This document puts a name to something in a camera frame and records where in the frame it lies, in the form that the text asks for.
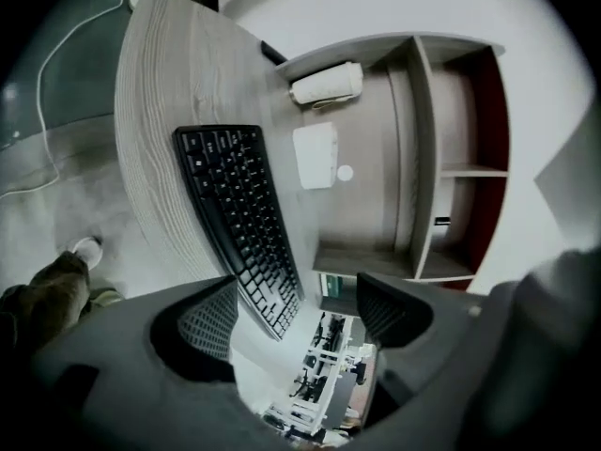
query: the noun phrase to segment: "keyboard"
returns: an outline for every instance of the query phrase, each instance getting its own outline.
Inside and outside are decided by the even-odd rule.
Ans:
[[[302,298],[260,127],[203,125],[173,133],[188,195],[260,327],[281,340]]]

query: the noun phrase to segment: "cable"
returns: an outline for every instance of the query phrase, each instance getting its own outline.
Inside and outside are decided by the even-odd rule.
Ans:
[[[42,189],[45,189],[46,187],[49,187],[49,186],[57,183],[60,180],[60,173],[58,172],[58,167],[56,166],[56,163],[54,162],[53,154],[50,151],[50,147],[48,145],[48,133],[47,133],[48,130],[46,129],[46,120],[44,119],[44,114],[41,111],[41,77],[42,77],[42,74],[44,73],[44,70],[46,69],[48,62],[50,62],[50,60],[52,59],[54,54],[56,54],[56,52],[58,52],[58,49],[60,49],[63,46],[63,44],[71,37],[71,35],[73,35],[77,30],[79,30],[81,27],[83,27],[87,23],[90,23],[90,22],[98,19],[99,17],[106,15],[107,13],[110,13],[114,10],[117,10],[118,8],[121,8],[121,6],[123,5],[123,2],[124,2],[124,0],[119,0],[119,3],[117,5],[107,8],[106,10],[103,10],[102,12],[97,13],[96,15],[92,15],[91,17],[83,20],[82,22],[77,23],[77,25],[75,25],[73,28],[71,28],[71,30],[68,32],[68,34],[65,37],[63,37],[62,40],[60,40],[58,42],[58,44],[48,54],[46,59],[43,61],[43,63],[39,67],[38,79],[36,81],[36,108],[38,110],[39,124],[41,126],[42,138],[44,139],[44,148],[46,149],[46,155],[48,156],[48,159],[50,160],[50,163],[53,165],[53,168],[54,168],[54,178],[52,180],[50,180],[49,182],[41,184],[37,187],[32,187],[31,189],[20,189],[20,190],[16,190],[16,191],[7,191],[7,192],[3,193],[2,195],[0,195],[0,200],[2,200],[5,197],[8,197],[9,195],[29,194],[30,192],[40,191]]]

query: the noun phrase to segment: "wall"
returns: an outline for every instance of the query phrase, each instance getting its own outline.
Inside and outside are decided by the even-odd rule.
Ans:
[[[500,224],[470,291],[519,279],[566,246],[534,178],[593,98],[593,77],[546,0],[222,0],[223,13],[290,58],[370,34],[431,31],[497,42],[511,124]]]

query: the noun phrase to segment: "wooden desk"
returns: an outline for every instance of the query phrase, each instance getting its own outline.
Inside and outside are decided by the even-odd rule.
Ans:
[[[289,386],[319,321],[320,287],[312,271],[316,206],[301,189],[292,143],[301,112],[287,90],[259,40],[230,20],[189,0],[139,0],[116,79],[116,142],[131,205],[173,285],[224,274],[186,193],[171,134],[194,124],[263,128],[307,303],[280,343],[240,307],[232,346]]]

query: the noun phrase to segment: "white round object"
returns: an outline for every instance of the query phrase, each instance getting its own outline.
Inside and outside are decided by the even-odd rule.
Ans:
[[[340,180],[346,182],[347,180],[351,180],[353,178],[353,168],[350,165],[341,165],[338,167],[337,176]]]

